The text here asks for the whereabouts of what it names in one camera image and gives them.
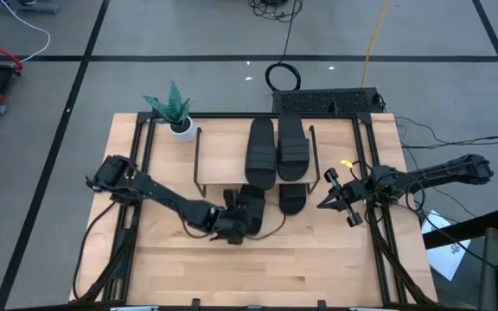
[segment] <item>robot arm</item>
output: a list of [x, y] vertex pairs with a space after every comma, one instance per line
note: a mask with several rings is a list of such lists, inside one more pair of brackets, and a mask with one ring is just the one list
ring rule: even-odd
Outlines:
[[[130, 179], [125, 174], [128, 169], [135, 172]], [[86, 184], [95, 192], [112, 193], [111, 200], [127, 206], [143, 199], [154, 200], [177, 212], [189, 226], [201, 232], [217, 234], [215, 238], [224, 238], [229, 244], [242, 244], [247, 233], [249, 220], [245, 209], [234, 204], [226, 209], [205, 200], [188, 200], [153, 181], [121, 155], [107, 156]]]
[[343, 186], [337, 181], [334, 168], [324, 174], [326, 181], [332, 184], [329, 194], [318, 208], [331, 208], [337, 211], [347, 210], [350, 226], [362, 223], [362, 218], [355, 213], [351, 204], [360, 201], [371, 201], [381, 206], [397, 204], [403, 195], [415, 194], [422, 188], [461, 182], [482, 185], [493, 176], [489, 161], [478, 155], [465, 155], [445, 164], [423, 168], [409, 173], [400, 172], [387, 165], [372, 168], [365, 180], [353, 180]]

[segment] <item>black cable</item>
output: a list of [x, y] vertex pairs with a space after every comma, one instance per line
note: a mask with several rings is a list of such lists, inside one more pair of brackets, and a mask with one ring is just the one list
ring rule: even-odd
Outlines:
[[213, 232], [207, 232], [205, 234], [202, 234], [202, 235], [195, 235], [193, 233], [191, 233], [189, 230], [188, 230], [188, 227], [186, 226], [186, 220], [184, 219], [182, 213], [180, 213], [180, 210], [177, 210], [178, 211], [178, 217], [180, 217], [180, 222], [182, 223], [182, 227], [183, 227], [183, 230], [186, 232], [187, 235], [189, 235], [191, 238], [206, 238], [208, 236], [210, 236], [211, 234], [213, 234]]
[[286, 220], [286, 217], [285, 217], [285, 214], [284, 214], [284, 219], [282, 220], [282, 223], [278, 226], [278, 228], [272, 230], [271, 232], [268, 232], [266, 233], [265, 235], [262, 235], [262, 236], [250, 236], [250, 235], [246, 235], [246, 238], [250, 239], [250, 240], [253, 240], [253, 241], [260, 241], [262, 239], [265, 239], [265, 238], [268, 238], [270, 237], [272, 234], [280, 231], [280, 229], [282, 229], [282, 227], [284, 227], [285, 225], [285, 220]]
[[405, 143], [403, 143], [403, 141], [401, 141], [401, 144], [403, 145], [403, 148], [406, 148], [406, 151], [408, 151], [408, 154], [411, 155], [412, 161], [414, 162], [414, 168], [416, 170], [419, 170], [420, 168], [418, 167], [418, 162], [416, 162], [416, 158], [414, 157], [412, 152], [408, 149], [408, 146]]
[[489, 267], [495, 269], [495, 270], [498, 270], [498, 267], [496, 267], [494, 264], [488, 262], [487, 260], [481, 258], [480, 256], [476, 255], [473, 251], [470, 251], [469, 249], [467, 249], [466, 247], [464, 247], [464, 245], [462, 245], [459, 241], [457, 241], [455, 238], [453, 238], [451, 235], [449, 235], [448, 233], [444, 232], [443, 230], [441, 230], [439, 227], [437, 227], [436, 225], [434, 225], [433, 223], [431, 223], [431, 221], [428, 219], [428, 215], [426, 213], [424, 213], [424, 211], [422, 210], [422, 208], [424, 207], [424, 203], [425, 203], [425, 198], [422, 198], [422, 203], [420, 204], [420, 208], [419, 209], [412, 209], [409, 202], [407, 201], [406, 202], [406, 208], [414, 211], [417, 216], [418, 216], [418, 213], [422, 213], [424, 216], [425, 216], [425, 220], [430, 223], [430, 225], [432, 227], [434, 227], [437, 231], [439, 231], [439, 233], [441, 233], [442, 235], [444, 235], [446, 238], [448, 238], [451, 242], [455, 243], [455, 244], [458, 244], [460, 247], [462, 247], [466, 252], [468, 252], [472, 257], [475, 257], [476, 259], [484, 262], [486, 265], [488, 265]]
[[266, 81], [266, 84], [268, 85], [268, 87], [270, 87], [270, 89], [273, 92], [278, 91], [278, 89], [272, 85], [272, 83], [270, 81], [270, 73], [271, 73], [272, 69], [274, 69], [276, 67], [283, 67], [283, 68], [287, 69], [290, 73], [292, 73], [295, 76], [295, 79], [297, 80], [297, 83], [296, 83], [295, 87], [293, 88], [293, 91], [301, 89], [301, 74], [299, 73], [299, 71], [294, 66], [292, 66], [290, 64], [286, 64], [286, 63], [283, 62], [284, 58], [285, 58], [285, 54], [287, 53], [287, 46], [288, 46], [288, 44], [290, 42], [291, 25], [293, 24], [293, 19], [297, 15], [296, 12], [295, 12], [295, 8], [296, 8], [296, 4], [297, 3], [300, 3], [299, 4], [299, 11], [303, 8], [303, 0], [294, 0], [293, 1], [293, 9], [291, 11], [291, 19], [289, 20], [290, 27], [287, 30], [287, 37], [285, 39], [284, 52], [282, 53], [282, 57], [280, 58], [280, 61], [278, 63], [272, 64], [272, 65], [268, 66], [268, 68], [266, 68], [265, 81]]
[[[484, 140], [484, 139], [487, 139], [487, 138], [477, 138], [477, 139], [470, 140], [470, 141], [477, 141], [477, 140]], [[437, 144], [433, 144], [430, 146], [408, 146], [407, 148], [408, 149], [437, 149], [437, 148], [446, 147], [446, 146], [489, 146], [489, 145], [498, 144], [498, 142], [494, 142], [494, 143], [466, 143], [466, 142], [437, 143]]]
[[[372, 167], [368, 163], [366, 163], [366, 161], [357, 160], [357, 161], [351, 163], [351, 165], [354, 166], [355, 164], [358, 164], [358, 163], [364, 163], [364, 165], [366, 165], [368, 169], [372, 170]], [[356, 175], [353, 172], [353, 168], [352, 167], [349, 168], [349, 172], [351, 172], [351, 175], [353, 176], [353, 178], [355, 178], [356, 180], [358, 180], [358, 178], [356, 177]]]
[[475, 216], [471, 211], [468, 210], [468, 208], [466, 208], [463, 203], [459, 202], [457, 199], [455, 199], [455, 197], [453, 197], [452, 195], [450, 194], [447, 194], [439, 189], [437, 189], [436, 187], [432, 187], [433, 190], [439, 192], [440, 194], [444, 194], [445, 196], [451, 198], [452, 200], [454, 200], [466, 213], [468, 213], [470, 216], [472, 216], [473, 218], [477, 218], [477, 216]]
[[296, 10], [285, 14], [278, 14], [278, 9], [287, 3], [287, 0], [247, 0], [247, 4], [252, 8], [255, 16], [262, 17], [270, 21], [291, 22], [303, 10], [303, 0], [293, 0], [294, 6], [299, 3]]
[[82, 261], [82, 256], [84, 255], [84, 245], [86, 244], [87, 235], [93, 228], [93, 225], [101, 219], [107, 212], [111, 210], [111, 208], [116, 204], [116, 202], [112, 202], [106, 209], [101, 212], [87, 227], [86, 233], [84, 233], [84, 237], [82, 238], [82, 243], [80, 244], [80, 254], [78, 255], [78, 261], [76, 262], [76, 268], [74, 269], [74, 277], [73, 277], [73, 295], [76, 300], [79, 300], [80, 296], [78, 295], [78, 291], [76, 290], [76, 279], [78, 278], [78, 271], [80, 270], [80, 263]]
[[[411, 211], [416, 212], [414, 209], [412, 209], [412, 208], [408, 208], [408, 206], [402, 206], [402, 205], [400, 205], [400, 204], [396, 204], [396, 206], [403, 207], [403, 208], [405, 208], [405, 209], [410, 209]], [[425, 210], [422, 210], [422, 212], [423, 212], [423, 213], [426, 213], [426, 214], [428, 214], [428, 215], [433, 215], [433, 216], [437, 216], [437, 217], [440, 217], [440, 218], [443, 218], [443, 219], [450, 220], [450, 221], [452, 221], [452, 222], [454, 222], [454, 223], [456, 223], [456, 224], [460, 224], [460, 221], [455, 220], [455, 219], [451, 219], [451, 218], [449, 218], [449, 217], [446, 217], [446, 216], [440, 215], [440, 214], [438, 214], [438, 213], [432, 213], [432, 212], [428, 212], [428, 211], [425, 211]]]
[[380, 209], [381, 216], [378, 219], [376, 219], [376, 221], [374, 221], [374, 222], [370, 221], [370, 216], [368, 216], [368, 215], [370, 213], [374, 213], [374, 209], [376, 207], [381, 207], [381, 206], [366, 207], [366, 210], [364, 211], [364, 221], [366, 221], [366, 223], [369, 225], [378, 225], [381, 222], [381, 220], [384, 219], [385, 214], [383, 213], [383, 209]]
[[486, 136], [486, 137], [480, 137], [480, 138], [473, 138], [473, 139], [467, 139], [467, 140], [463, 140], [463, 141], [459, 141], [459, 142], [446, 142], [445, 140], [442, 140], [440, 138], [438, 138], [436, 136], [436, 133], [435, 131], [432, 129], [432, 127], [428, 126], [428, 125], [424, 125], [424, 124], [420, 124], [416, 121], [413, 121], [412, 119], [408, 118], [408, 117], [395, 117], [396, 119], [399, 118], [399, 119], [403, 119], [403, 120], [406, 120], [408, 122], [411, 122], [419, 127], [423, 127], [427, 130], [430, 131], [430, 133], [433, 135], [433, 139], [435, 139], [436, 141], [440, 142], [440, 143], [436, 143], [436, 144], [433, 144], [433, 145], [430, 145], [430, 146], [406, 146], [406, 148], [408, 149], [436, 149], [436, 148], [440, 148], [440, 147], [445, 147], [445, 146], [467, 146], [467, 145], [470, 145], [470, 146], [484, 146], [484, 145], [492, 145], [492, 144], [498, 144], [498, 142], [494, 142], [494, 143], [475, 143], [477, 141], [481, 141], [481, 140], [493, 140], [493, 139], [498, 139], [498, 136]]
[[424, 185], [422, 185], [422, 182], [420, 182], [418, 180], [418, 178], [408, 174], [408, 173], [405, 173], [405, 172], [398, 172], [400, 174], [403, 174], [403, 175], [406, 175], [408, 177], [411, 177], [413, 179], [413, 183], [409, 184], [408, 187], [406, 188], [406, 191], [405, 191], [405, 203], [407, 206], [409, 206], [408, 208], [411, 208], [411, 204], [409, 203], [408, 201], [408, 194], [409, 194], [409, 190], [411, 188], [411, 186], [414, 184], [414, 183], [417, 183], [419, 186], [420, 186], [420, 192], [422, 193], [422, 200], [420, 201], [420, 205], [414, 209], [413, 211], [414, 212], [419, 212], [421, 211], [423, 208], [424, 208], [424, 203], [425, 203], [425, 189], [424, 189]]
[[451, 235], [449, 235], [448, 233], [444, 232], [443, 230], [441, 230], [439, 227], [437, 227], [436, 225], [433, 225], [431, 223], [431, 221], [428, 219], [427, 215], [425, 215], [425, 220], [430, 223], [430, 225], [432, 227], [434, 227], [437, 231], [439, 231], [439, 233], [443, 234], [446, 238], [448, 238], [451, 242], [455, 243], [455, 244], [458, 244], [458, 246], [462, 247], [464, 251], [466, 251], [467, 253], [469, 253], [472, 257], [474, 257], [475, 259], [481, 261], [481, 262], [484, 262], [486, 265], [488, 265], [489, 267], [495, 269], [495, 270], [498, 270], [498, 267], [495, 266], [494, 264], [490, 263], [489, 261], [483, 259], [482, 257], [476, 255], [473, 251], [470, 251], [469, 249], [467, 249], [466, 247], [464, 247], [464, 245], [462, 245], [459, 241], [457, 241], [455, 238], [453, 238]]

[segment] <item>wooden table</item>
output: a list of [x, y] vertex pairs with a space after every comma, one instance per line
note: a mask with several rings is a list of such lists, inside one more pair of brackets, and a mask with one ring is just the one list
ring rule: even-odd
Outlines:
[[[135, 114], [114, 116], [105, 156], [129, 155], [135, 120]], [[195, 123], [208, 133], [249, 130], [251, 121], [197, 118]], [[333, 167], [339, 173], [340, 183], [350, 181], [351, 174], [340, 160], [358, 159], [351, 122], [325, 118], [303, 120], [306, 130], [311, 125], [316, 129], [322, 173]], [[200, 200], [201, 195], [193, 183], [195, 143], [175, 143], [165, 126], [156, 126], [149, 174], [181, 195]], [[373, 129], [380, 162], [405, 170], [393, 115], [373, 115]], [[371, 163], [367, 141], [364, 141], [367, 161]], [[201, 147], [200, 156], [225, 147]], [[222, 190], [228, 187], [235, 186], [207, 186], [206, 200], [224, 206]], [[346, 213], [318, 210], [316, 204], [326, 196], [328, 189], [329, 184], [322, 178], [308, 197], [307, 206], [298, 215], [289, 217], [279, 232], [261, 241], [246, 239], [239, 246], [190, 238], [176, 213], [153, 201], [145, 201], [127, 303], [190, 305], [192, 298], [201, 298], [204, 306], [312, 307], [317, 300], [326, 300], [331, 307], [381, 306], [369, 228], [366, 223], [349, 228]], [[108, 205], [109, 194], [96, 194], [89, 222]], [[361, 203], [354, 207], [364, 214]], [[391, 211], [401, 263], [416, 284], [436, 300], [417, 216], [400, 207], [392, 207]], [[108, 262], [117, 214], [118, 208], [110, 211], [94, 226], [86, 241], [78, 277], [80, 293], [86, 292]], [[261, 233], [277, 227], [281, 218], [278, 187], [275, 187], [266, 195]], [[386, 271], [391, 299], [396, 301], [393, 271], [387, 261]]]

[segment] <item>black metal frame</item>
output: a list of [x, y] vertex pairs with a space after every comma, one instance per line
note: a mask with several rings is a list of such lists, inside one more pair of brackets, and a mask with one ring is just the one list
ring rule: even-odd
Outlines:
[[[224, 113], [224, 112], [199, 112], [192, 113], [192, 118], [256, 118], [256, 117], [270, 117], [277, 118], [279, 114], [277, 113]], [[380, 158], [378, 156], [378, 151], [376, 147], [375, 137], [374, 137], [374, 129], [372, 125], [372, 119], [369, 113], [344, 113], [344, 114], [335, 114], [335, 115], [326, 115], [326, 114], [315, 114], [315, 113], [307, 113], [301, 114], [301, 118], [335, 118], [335, 119], [348, 119], [352, 121], [353, 130], [354, 130], [354, 140], [355, 146], [357, 150], [358, 160], [360, 160], [360, 170], [361, 175], [363, 177], [368, 176], [367, 165], [365, 163], [365, 151], [364, 145], [362, 142], [361, 136], [361, 127], [360, 124], [365, 125], [365, 129], [367, 131], [367, 140], [370, 148], [370, 153], [372, 156], [373, 165], [380, 164]], [[134, 136], [131, 145], [131, 153], [130, 158], [133, 162], [137, 162], [137, 155], [140, 146], [140, 140], [142, 135], [142, 129], [144, 124], [149, 124], [149, 129], [147, 132], [144, 155], [142, 159], [141, 171], [147, 172], [149, 169], [150, 162], [150, 154], [152, 149], [153, 137], [155, 135], [156, 130], [156, 122], [155, 119], [158, 118], [158, 115], [155, 112], [139, 112], [137, 114], [136, 120], [136, 128], [134, 130]], [[313, 135], [313, 143], [315, 144], [315, 157], [316, 157], [316, 170], [319, 175], [319, 167], [318, 167], [318, 158], [316, 151], [316, 137], [314, 134], [314, 128], [311, 127], [311, 132]], [[313, 190], [316, 187], [318, 181], [313, 185], [310, 189]], [[133, 209], [133, 215], [130, 224], [126, 223], [126, 214], [128, 209]], [[131, 268], [133, 264], [133, 256], [135, 250], [135, 243], [137, 239], [137, 230], [140, 223], [140, 216], [142, 211], [142, 204], [135, 206], [121, 206], [119, 210], [117, 227], [114, 234], [114, 241], [112, 246], [112, 254], [114, 254], [118, 247], [121, 245], [126, 233], [132, 232], [134, 234], [134, 246], [131, 251], [125, 256], [123, 262], [116, 268], [112, 277], [109, 279], [108, 283], [105, 285], [103, 289], [102, 301], [90, 301], [83, 302], [77, 301], [74, 304], [68, 305], [56, 305], [56, 306], [46, 306], [40, 308], [28, 308], [29, 310], [61, 310], [61, 309], [76, 309], [76, 310], [102, 310], [109, 309], [109, 307], [127, 307], [126, 298], [128, 296], [129, 282], [131, 277]], [[395, 244], [395, 236], [393, 232], [393, 224], [391, 221], [391, 217], [389, 215], [389, 210], [386, 208], [382, 211], [384, 213], [384, 226], [386, 231], [386, 236], [388, 243], [390, 245], [391, 250], [397, 254], [397, 246]], [[370, 221], [374, 222], [376, 220], [376, 216], [374, 213], [370, 213]], [[379, 231], [377, 225], [370, 225], [370, 230]], [[443, 308], [438, 306], [421, 306], [421, 305], [411, 305], [406, 304], [405, 297], [405, 288], [402, 285], [402, 282], [399, 280], [397, 275], [393, 274], [395, 278], [395, 282], [397, 284], [397, 292], [399, 302], [391, 302], [389, 297], [389, 288], [387, 284], [386, 278], [386, 269], [384, 265], [384, 258], [380, 252], [380, 249], [374, 245], [374, 258], [376, 263], [376, 270], [378, 272], [378, 280], [380, 293], [382, 297], [382, 304], [384, 308], [389, 307], [398, 307], [399, 309], [416, 309], [416, 310], [426, 310], [426, 309], [436, 309], [436, 310], [450, 310], [449, 308]], [[325, 301], [318, 301], [316, 307], [308, 307], [308, 308], [292, 308], [292, 307], [255, 307], [262, 310], [349, 310], [349, 308], [331, 308], [326, 306]], [[193, 310], [240, 310], [240, 307], [201, 307], [201, 302], [199, 299], [194, 298], [192, 306], [158, 306], [159, 310], [185, 310], [185, 309], [193, 309]]]
[[[312, 187], [310, 184], [306, 184], [307, 186], [307, 194], [312, 194], [312, 192], [315, 190], [316, 186], [318, 186], [318, 182], [320, 181], [320, 164], [318, 163], [318, 151], [316, 150], [316, 133], [315, 133], [315, 127], [310, 126], [309, 127], [310, 131], [310, 136], [312, 139], [312, 147], [313, 147], [313, 153], [315, 157], [315, 171], [316, 171], [316, 180], [312, 184]], [[199, 141], [201, 140], [201, 133], [203, 130], [201, 128], [197, 128], [197, 136], [195, 138], [195, 165], [194, 165], [194, 184], [197, 187], [197, 190], [199, 190], [199, 193], [201, 196], [204, 198], [207, 196], [207, 185], [206, 184], [200, 184], [199, 183], [199, 146], [200, 143]]]
[[443, 230], [435, 230], [422, 235], [426, 250], [454, 244], [455, 241], [464, 241], [469, 238], [479, 238], [485, 235], [488, 228], [498, 230], [498, 211], [466, 220], [464, 222], [448, 225]]

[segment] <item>power cord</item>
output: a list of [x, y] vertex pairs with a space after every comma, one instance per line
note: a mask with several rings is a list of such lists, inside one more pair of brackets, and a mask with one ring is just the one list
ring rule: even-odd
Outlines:
[[76, 300], [79, 300], [80, 296], [78, 295], [78, 290], [76, 289], [76, 280], [78, 278], [78, 271], [80, 270], [80, 263], [82, 262], [82, 256], [84, 255], [84, 246], [86, 245], [86, 240], [88, 234], [92, 230], [95, 223], [100, 220], [107, 212], [111, 210], [111, 208], [116, 204], [116, 202], [112, 202], [106, 209], [103, 210], [87, 227], [86, 233], [84, 233], [84, 237], [82, 238], [82, 243], [80, 244], [80, 254], [78, 255], [78, 261], [76, 262], [76, 268], [74, 269], [74, 277], [73, 277], [73, 295]]
[[[403, 208], [408, 209], [408, 207], [406, 207], [406, 206], [402, 206], [402, 205], [400, 205], [400, 204], [397, 204], [396, 206], [400, 206], [400, 207], [403, 207]], [[443, 216], [443, 215], [440, 215], [440, 214], [438, 214], [438, 213], [432, 213], [432, 212], [428, 212], [428, 211], [425, 211], [425, 210], [422, 210], [422, 213], [425, 213], [425, 214], [427, 214], [427, 215], [431, 215], [431, 216], [436, 216], [436, 217], [439, 217], [439, 218], [442, 218], [442, 219], [446, 219], [446, 220], [449, 220], [449, 221], [454, 222], [455, 224], [460, 224], [460, 221], [455, 220], [455, 219], [451, 219], [451, 218], [449, 218], [449, 217], [447, 217], [447, 216]]]
[[376, 38], [378, 37], [378, 33], [380, 32], [381, 21], [383, 21], [383, 19], [384, 19], [384, 15], [386, 14], [386, 9], [387, 9], [388, 4], [389, 4], [389, 0], [384, 0], [384, 5], [381, 8], [380, 17], [378, 18], [378, 21], [376, 22], [376, 29], [374, 30], [373, 35], [372, 35], [372, 40], [370, 40], [370, 44], [368, 45], [367, 57], [364, 59], [364, 72], [362, 73], [361, 87], [364, 87], [365, 83], [367, 82], [368, 59], [370, 58], [370, 54], [372, 53], [372, 49], [374, 48], [374, 42], [376, 41]]
[[349, 168], [349, 172], [351, 172], [351, 175], [352, 175], [352, 176], [353, 176], [353, 178], [355, 178], [356, 180], [358, 180], [358, 178], [356, 177], [356, 175], [355, 175], [355, 174], [354, 174], [354, 172], [353, 172], [353, 166], [354, 166], [355, 164], [358, 164], [358, 163], [364, 163], [364, 165], [366, 165], [368, 169], [372, 170], [372, 167], [371, 167], [370, 165], [368, 165], [368, 163], [366, 163], [365, 161], [357, 160], [357, 161], [355, 161], [355, 162], [351, 163], [351, 168]]
[[451, 200], [454, 200], [466, 213], [468, 213], [468, 215], [472, 216], [473, 218], [477, 217], [475, 214], [473, 214], [471, 211], [469, 211], [468, 208], [466, 208], [466, 206], [464, 206], [463, 203], [461, 203], [459, 200], [455, 199], [455, 197], [453, 197], [452, 195], [447, 194], [446, 192], [443, 192], [443, 191], [437, 189], [436, 187], [433, 187], [433, 190], [439, 192], [440, 194], [443, 194], [444, 196], [450, 198]]
[[278, 14], [278, 9], [287, 3], [287, 0], [247, 0], [247, 3], [252, 8], [252, 13], [255, 16], [262, 17], [271, 21], [291, 22], [303, 10], [303, 0], [293, 0], [294, 6], [299, 3], [296, 10], [291, 13], [281, 12]]
[[[387, 177], [393, 176], [393, 175], [405, 175], [405, 176], [408, 176], [408, 177], [410, 177], [412, 179], [412, 182], [405, 189], [405, 202], [406, 202], [406, 205], [408, 206], [408, 208], [410, 210], [414, 211], [415, 213], [420, 212], [422, 210], [423, 206], [424, 206], [424, 203], [425, 203], [425, 188], [424, 188], [424, 185], [422, 185], [422, 183], [415, 176], [410, 175], [410, 174], [408, 174], [406, 172], [400, 172], [400, 171], [391, 172], [391, 173], [388, 173], [388, 174], [385, 174], [385, 175], [381, 176], [378, 179], [377, 183], [380, 184], [380, 181], [383, 178], [387, 178]], [[418, 184], [420, 186], [420, 193], [422, 194], [422, 200], [419, 203], [418, 208], [416, 208], [416, 209], [410, 208], [411, 205], [410, 205], [410, 202], [409, 202], [409, 191], [408, 191], [414, 184]], [[379, 189], [377, 189], [377, 188], [374, 189], [373, 196], [375, 196], [376, 198], [379, 197]], [[367, 206], [367, 209], [364, 211], [364, 221], [366, 221], [366, 223], [369, 224], [369, 225], [377, 225], [384, 218], [384, 214], [382, 213], [381, 216], [378, 219], [376, 219], [375, 221], [370, 221], [370, 218], [369, 218], [368, 214], [369, 213], [373, 213], [374, 209], [376, 207], [382, 207], [382, 206], [378, 206], [378, 205], [376, 205], [376, 206], [370, 206], [370, 207]]]
[[419, 127], [425, 128], [430, 131], [430, 133], [433, 135], [433, 139], [440, 143], [432, 144], [430, 146], [409, 146], [406, 145], [405, 148], [407, 149], [436, 149], [440, 147], [445, 147], [445, 146], [485, 146], [485, 145], [493, 145], [493, 144], [498, 144], [498, 142], [493, 142], [493, 143], [476, 143], [477, 141], [484, 141], [484, 140], [495, 140], [498, 139], [497, 136], [486, 136], [486, 137], [480, 137], [480, 138], [473, 138], [473, 139], [467, 139], [467, 140], [462, 140], [459, 142], [447, 142], [445, 140], [442, 140], [436, 136], [435, 131], [432, 129], [432, 127], [424, 124], [420, 124], [416, 121], [413, 121], [412, 119], [408, 117], [395, 117], [395, 119], [403, 119], [406, 120], [412, 124], [415, 124]]
[[[416, 162], [416, 158], [414, 158], [414, 155], [412, 154], [412, 152], [410, 150], [407, 150], [409, 152], [409, 154], [411, 155], [411, 158], [412, 160], [414, 161], [414, 164], [416, 165], [416, 169], [419, 169], [418, 168], [418, 164]], [[457, 199], [451, 197], [454, 201], [456, 201], [461, 207], [463, 207], [463, 204], [461, 204], [460, 202], [458, 202]], [[408, 201], [406, 202], [406, 206], [402, 206], [402, 207], [405, 207], [405, 208], [408, 208], [410, 209], [411, 211], [415, 212], [417, 215], [418, 213], [422, 213], [424, 216], [425, 216], [425, 220], [432, 226], [434, 227], [437, 231], [439, 231], [439, 233], [443, 234], [447, 239], [449, 239], [451, 242], [457, 244], [458, 246], [462, 247], [464, 251], [466, 251], [467, 253], [469, 253], [472, 257], [475, 257], [476, 259], [480, 260], [481, 262], [484, 262], [486, 265], [488, 265], [489, 267], [495, 269], [495, 270], [498, 270], [498, 267], [495, 266], [494, 264], [490, 263], [489, 261], [483, 259], [482, 257], [476, 255], [473, 251], [470, 251], [468, 248], [464, 247], [464, 245], [462, 243], [460, 243], [459, 241], [457, 241], [455, 238], [453, 238], [451, 235], [449, 235], [448, 233], [444, 232], [442, 229], [440, 229], [439, 227], [437, 227], [436, 225], [434, 225], [429, 219], [428, 219], [428, 214], [425, 213], [425, 211], [423, 210], [424, 208], [424, 203], [425, 201], [422, 200], [422, 204], [420, 205], [419, 209], [413, 209], [410, 207], [410, 205], [408, 204]], [[466, 208], [464, 208], [464, 210], [472, 215], [474, 215], [473, 213], [471, 213], [470, 211], [468, 211]]]
[[178, 210], [178, 217], [180, 217], [180, 222], [182, 223], [182, 228], [183, 230], [186, 232], [187, 235], [189, 235], [191, 238], [206, 238], [208, 236], [210, 236], [211, 234], [213, 234], [212, 232], [208, 232], [208, 233], [205, 233], [205, 234], [202, 234], [202, 235], [196, 235], [196, 234], [193, 234], [191, 233], [189, 230], [188, 230], [188, 227], [186, 226], [186, 220], [183, 218], [182, 216], [182, 213], [180, 213], [180, 210]]
[[272, 64], [272, 65], [268, 66], [268, 68], [266, 68], [266, 72], [265, 72], [266, 84], [268, 85], [268, 87], [270, 87], [270, 89], [273, 92], [277, 91], [278, 89], [276, 87], [274, 87], [272, 85], [272, 83], [270, 82], [270, 72], [272, 71], [272, 69], [274, 69], [276, 67], [283, 67], [295, 76], [297, 83], [296, 83], [295, 87], [293, 88], [294, 91], [299, 90], [301, 88], [301, 74], [299, 73], [299, 71], [294, 66], [292, 66], [290, 64], [286, 64], [283, 62], [284, 58], [285, 58], [285, 54], [287, 53], [287, 46], [290, 42], [291, 25], [293, 24], [293, 19], [297, 15], [296, 10], [295, 10], [297, 3], [300, 3], [300, 5], [299, 5], [300, 9], [303, 7], [303, 0], [294, 0], [293, 1], [293, 8], [291, 10], [291, 19], [289, 20], [290, 27], [287, 30], [287, 38], [285, 39], [284, 53], [282, 54], [282, 57], [280, 58], [280, 61], [278, 63]]
[[47, 31], [47, 30], [44, 30], [44, 29], [41, 29], [41, 28], [37, 28], [36, 26], [32, 25], [31, 23], [29, 22], [26, 22], [24, 21], [22, 18], [18, 17], [18, 15], [9, 7], [9, 5], [7, 4], [7, 0], [1, 0], [0, 3], [2, 5], [5, 6], [5, 8], [7, 8], [7, 10], [9, 11], [9, 13], [14, 16], [19, 22], [22, 22], [23, 24], [25, 24], [26, 26], [32, 28], [32, 29], [35, 29], [35, 30], [38, 30], [38, 31], [41, 31], [42, 33], [46, 34], [48, 36], [48, 41], [46, 42], [45, 46], [35, 52], [34, 54], [31, 54], [29, 57], [25, 58], [24, 60], [21, 60], [21, 62], [25, 62], [25, 61], [28, 61], [28, 60], [31, 60], [34, 56], [38, 55], [39, 53], [43, 52], [46, 50], [46, 48], [48, 48], [49, 46], [49, 43], [51, 42], [51, 34]]
[[280, 229], [282, 229], [282, 228], [284, 227], [284, 225], [285, 225], [285, 220], [286, 220], [286, 217], [285, 217], [285, 214], [284, 214], [284, 219], [282, 220], [282, 223], [281, 223], [281, 224], [280, 224], [280, 225], [279, 225], [276, 229], [274, 229], [274, 230], [272, 230], [271, 232], [268, 232], [268, 233], [266, 233], [266, 234], [263, 234], [263, 235], [261, 235], [261, 236], [250, 236], [250, 235], [246, 235], [246, 238], [251, 239], [251, 240], [253, 240], [253, 241], [260, 241], [260, 240], [262, 240], [262, 239], [268, 238], [268, 237], [270, 237], [272, 234], [274, 234], [274, 233], [276, 233], [276, 232], [280, 231]]

